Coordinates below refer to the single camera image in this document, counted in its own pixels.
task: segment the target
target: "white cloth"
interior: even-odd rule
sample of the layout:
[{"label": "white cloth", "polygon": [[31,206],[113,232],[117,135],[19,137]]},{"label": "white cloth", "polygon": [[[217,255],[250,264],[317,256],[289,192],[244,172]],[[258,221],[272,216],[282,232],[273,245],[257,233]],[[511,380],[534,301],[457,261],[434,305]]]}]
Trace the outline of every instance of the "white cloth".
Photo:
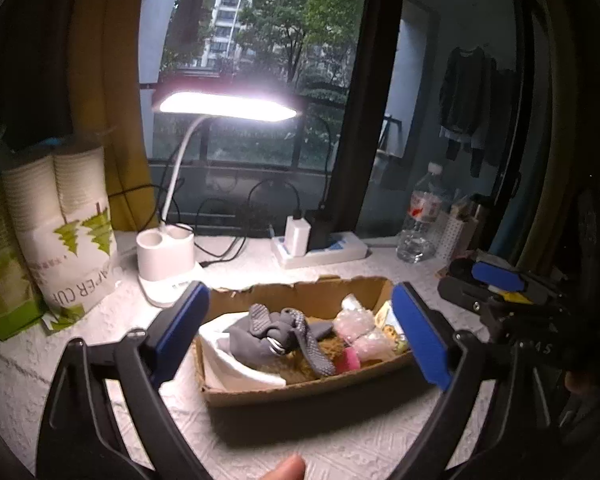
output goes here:
[{"label": "white cloth", "polygon": [[229,334],[224,331],[248,315],[248,312],[224,314],[200,327],[198,335],[202,342],[202,361],[207,386],[226,392],[270,390],[286,386],[286,381],[279,375],[253,370],[230,354]]}]

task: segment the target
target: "water bottle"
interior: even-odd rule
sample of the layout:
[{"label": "water bottle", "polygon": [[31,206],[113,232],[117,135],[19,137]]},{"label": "water bottle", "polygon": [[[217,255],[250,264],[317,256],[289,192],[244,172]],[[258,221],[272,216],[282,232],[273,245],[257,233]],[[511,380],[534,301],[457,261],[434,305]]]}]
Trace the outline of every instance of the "water bottle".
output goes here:
[{"label": "water bottle", "polygon": [[446,200],[446,190],[440,174],[442,166],[429,163],[429,173],[421,178],[411,193],[411,203],[398,240],[398,258],[414,264],[426,260],[436,252],[427,232]]}]

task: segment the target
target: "finger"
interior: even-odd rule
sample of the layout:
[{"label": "finger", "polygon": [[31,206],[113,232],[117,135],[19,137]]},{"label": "finger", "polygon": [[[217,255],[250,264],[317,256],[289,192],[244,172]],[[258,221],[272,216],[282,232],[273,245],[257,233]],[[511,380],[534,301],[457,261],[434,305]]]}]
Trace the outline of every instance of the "finger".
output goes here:
[{"label": "finger", "polygon": [[306,464],[299,455],[292,455],[270,473],[262,477],[262,480],[302,480],[304,479],[304,471]]}]

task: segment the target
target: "power strip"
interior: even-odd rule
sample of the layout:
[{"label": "power strip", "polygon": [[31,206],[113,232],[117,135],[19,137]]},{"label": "power strip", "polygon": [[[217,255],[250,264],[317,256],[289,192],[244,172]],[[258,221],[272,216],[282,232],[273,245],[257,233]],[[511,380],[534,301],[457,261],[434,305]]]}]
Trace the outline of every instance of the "power strip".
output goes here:
[{"label": "power strip", "polygon": [[271,250],[283,269],[340,264],[366,258],[368,247],[352,232],[332,233],[332,243],[326,249],[308,251],[304,256],[292,256],[286,250],[285,238],[271,239]]}]

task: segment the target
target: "white charger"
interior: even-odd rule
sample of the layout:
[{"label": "white charger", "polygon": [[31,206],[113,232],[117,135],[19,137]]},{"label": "white charger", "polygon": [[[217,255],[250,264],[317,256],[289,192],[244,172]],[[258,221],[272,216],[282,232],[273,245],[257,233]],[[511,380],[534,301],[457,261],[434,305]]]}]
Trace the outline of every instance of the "white charger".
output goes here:
[{"label": "white charger", "polygon": [[284,246],[290,256],[304,256],[306,254],[309,231],[311,231],[311,224],[304,218],[286,217]]}]

